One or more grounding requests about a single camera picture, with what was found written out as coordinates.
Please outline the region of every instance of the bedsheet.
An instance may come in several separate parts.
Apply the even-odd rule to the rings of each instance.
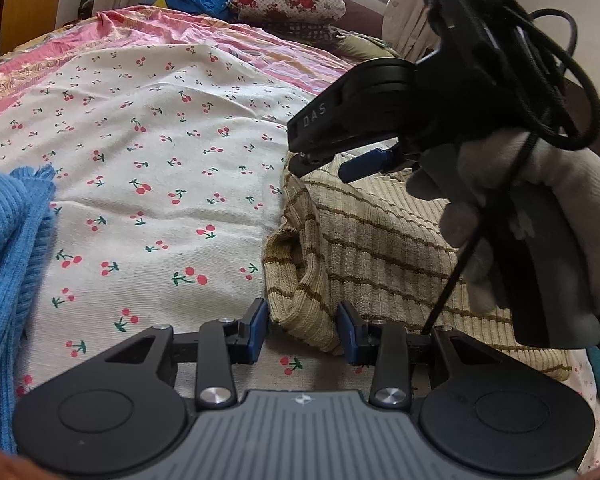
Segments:
[[[16,392],[154,322],[184,332],[240,316],[263,291],[286,118],[348,66],[247,26],[148,7],[101,13],[1,63],[0,171],[50,162],[59,189]],[[600,403],[584,352],[570,357],[569,385],[596,413],[587,470],[600,465]],[[180,367],[184,395],[194,368]],[[234,369],[241,391],[367,391],[372,373],[276,329],[256,366]]]
[[[171,9],[135,6],[99,12],[95,20],[52,35],[39,48],[0,62],[0,113],[62,65],[85,52],[127,45],[206,43],[257,70],[313,94],[351,65],[325,51],[279,40],[259,28]]]

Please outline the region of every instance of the floral pillow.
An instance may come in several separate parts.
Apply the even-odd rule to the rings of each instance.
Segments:
[[[344,0],[229,0],[247,23],[333,23],[345,12]]]

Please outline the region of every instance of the white glove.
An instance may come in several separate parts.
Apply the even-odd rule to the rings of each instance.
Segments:
[[[499,130],[486,139],[461,146],[458,173],[480,204],[485,203],[484,192],[501,182],[527,135]],[[554,192],[587,259],[594,306],[600,312],[600,158],[588,149],[567,152],[539,140],[514,185],[523,181],[545,184]],[[444,196],[422,171],[407,181],[407,192],[424,200]],[[449,203],[440,219],[440,232],[451,246],[462,247],[477,222],[478,212],[473,205]],[[481,240],[463,273],[474,312],[496,307],[487,279],[492,263],[491,248]]]

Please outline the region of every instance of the pink blanket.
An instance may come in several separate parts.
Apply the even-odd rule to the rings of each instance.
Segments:
[[[259,28],[136,6],[98,13],[0,64],[0,113],[77,54],[129,45],[206,43],[263,73],[318,94],[351,65],[323,50],[283,41]]]

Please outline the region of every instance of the black cable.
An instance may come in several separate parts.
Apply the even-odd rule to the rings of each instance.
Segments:
[[[529,13],[529,17],[533,20],[538,18],[542,18],[544,16],[558,16],[560,18],[564,18],[569,23],[569,43],[567,44],[567,48],[565,49],[566,53],[569,56],[573,56],[576,51],[576,43],[578,43],[578,24],[573,16],[571,16],[568,12],[565,12],[561,9],[538,9]]]
[[[494,1],[500,3],[501,8],[493,9],[493,7],[490,7],[490,4]],[[482,210],[478,225],[458,256],[454,270],[451,272],[436,304],[423,325],[422,334],[430,333],[437,318],[444,310],[445,303],[451,296],[478,242],[486,234],[490,222],[493,221],[496,215],[500,214],[503,199],[509,194],[510,187],[531,156],[538,140],[543,139],[563,150],[580,150],[589,146],[600,131],[600,99],[598,93],[587,74],[573,59],[578,40],[578,28],[573,17],[559,9],[540,9],[526,14],[515,0],[489,0],[484,3],[483,8],[488,9],[488,12],[483,16],[487,25],[502,32],[505,40],[506,38],[510,40],[500,44],[500,47],[506,54],[507,59],[516,63],[510,71],[509,83],[514,88],[518,110],[529,129],[529,134],[507,173],[498,184],[496,193]],[[560,16],[569,22],[571,31],[566,51],[533,25],[532,20],[542,16]],[[509,25],[509,27],[503,29],[503,25]],[[516,30],[518,27],[523,31],[522,35]],[[555,65],[555,58],[561,62],[559,68]],[[578,134],[577,128],[573,124],[573,120],[564,104],[562,78],[566,70],[570,70],[582,86],[591,108],[589,125],[583,134]],[[525,82],[532,85],[528,89],[530,92],[525,87]],[[529,98],[530,94],[535,97],[539,93],[542,94],[544,100],[534,103],[534,105],[536,108],[544,108],[541,117],[538,117],[534,112]],[[561,128],[568,134],[567,136],[560,134]]]

